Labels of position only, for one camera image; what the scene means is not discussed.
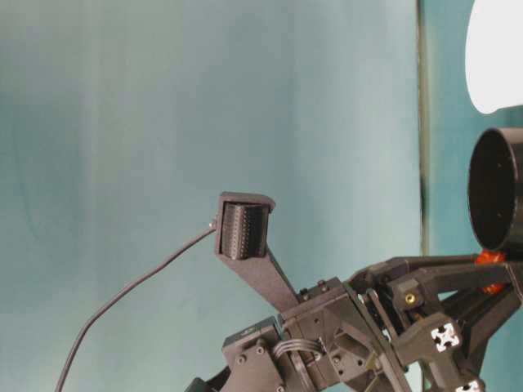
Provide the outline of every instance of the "wire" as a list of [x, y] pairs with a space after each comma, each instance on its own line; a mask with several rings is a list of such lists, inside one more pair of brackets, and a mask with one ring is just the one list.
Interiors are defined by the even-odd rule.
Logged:
[[124, 296], [126, 296], [133, 288], [138, 286], [139, 284], [143, 283], [148, 278], [156, 275], [158, 272], [163, 270], [165, 267], [167, 267], [169, 264], [171, 264], [179, 255], [181, 255], [183, 252], [185, 252], [187, 249], [195, 245], [196, 243], [200, 242], [202, 239], [210, 235], [212, 232], [216, 231], [216, 222], [213, 221], [209, 224], [209, 229], [205, 230], [203, 233], [201, 233], [198, 237], [195, 237], [188, 241], [187, 243], [183, 244], [180, 249], [178, 249], [176, 252], [169, 255], [160, 265], [153, 268], [151, 271], [147, 272], [146, 274], [143, 274], [139, 278], [133, 280], [132, 282], [128, 283], [122, 290], [118, 292], [113, 298], [111, 298], [109, 301], [105, 303], [101, 308], [99, 308], [86, 322], [83, 324], [82, 329], [78, 333], [78, 336], [76, 337], [76, 340], [73, 343], [73, 347], [71, 347], [71, 350], [69, 352], [69, 355], [67, 356], [67, 359], [65, 360], [64, 367], [62, 368], [62, 372], [60, 374], [60, 378], [58, 379], [58, 383], [56, 384], [55, 392], [61, 392], [64, 388], [65, 379], [67, 378], [67, 374], [69, 373], [69, 370], [71, 368], [71, 364], [73, 363], [74, 356], [76, 355], [78, 351], [78, 347], [82, 343], [83, 338], [87, 334], [87, 331], [92, 326], [92, 324], [95, 323], [97, 319], [99, 319], [107, 310], [109, 310], [114, 304], [116, 304], [118, 301], [120, 301]]
[[290, 339], [281, 341], [272, 349], [272, 354], [279, 359], [283, 354], [289, 351], [307, 351], [313, 353], [316, 357], [321, 358], [323, 355], [323, 346], [319, 341], [309, 339]]

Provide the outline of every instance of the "teal backdrop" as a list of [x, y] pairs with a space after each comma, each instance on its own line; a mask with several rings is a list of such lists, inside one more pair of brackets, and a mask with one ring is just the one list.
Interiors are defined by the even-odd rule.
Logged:
[[[523, 126], [523, 109], [482, 115], [473, 106], [465, 79], [465, 42], [472, 0], [422, 0], [423, 242], [425, 252], [478, 252], [468, 218], [467, 171], [472, 149], [488, 127]], [[482, 370], [493, 392], [519, 390], [523, 314], [513, 316], [489, 343]]]
[[[296, 289], [419, 254], [416, 16], [407, 0], [1, 1], [0, 390], [53, 390], [86, 318], [204, 229], [222, 190], [275, 199], [269, 242]], [[65, 390], [183, 390], [273, 313], [207, 239], [93, 327]]]

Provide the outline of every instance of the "white lamp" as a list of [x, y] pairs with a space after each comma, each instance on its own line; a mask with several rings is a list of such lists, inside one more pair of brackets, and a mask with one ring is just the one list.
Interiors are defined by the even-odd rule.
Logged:
[[523, 105], [523, 0], [476, 0], [465, 67], [472, 103], [483, 114]]

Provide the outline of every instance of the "screw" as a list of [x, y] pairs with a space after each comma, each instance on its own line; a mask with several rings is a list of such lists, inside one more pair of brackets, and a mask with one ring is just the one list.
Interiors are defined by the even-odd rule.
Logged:
[[309, 290], [307, 290], [306, 288], [303, 288], [302, 290], [300, 290], [300, 294], [302, 294], [302, 298], [304, 301], [308, 301], [309, 300]]
[[416, 296], [411, 292], [405, 296], [405, 302], [409, 305], [414, 305], [417, 299], [418, 298], [416, 298]]

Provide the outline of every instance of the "orange part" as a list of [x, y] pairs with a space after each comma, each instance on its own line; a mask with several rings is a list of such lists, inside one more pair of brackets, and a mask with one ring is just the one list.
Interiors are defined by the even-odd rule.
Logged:
[[[503, 252], [492, 252], [488, 251], [486, 249], [483, 249], [481, 253], [476, 258], [475, 264], [481, 265], [481, 264], [493, 264], [493, 263], [501, 263], [507, 259], [507, 255]], [[491, 284], [490, 286], [483, 287], [483, 292], [487, 294], [496, 294], [498, 292], [501, 292], [503, 288], [505, 287], [502, 283], [496, 283]]]

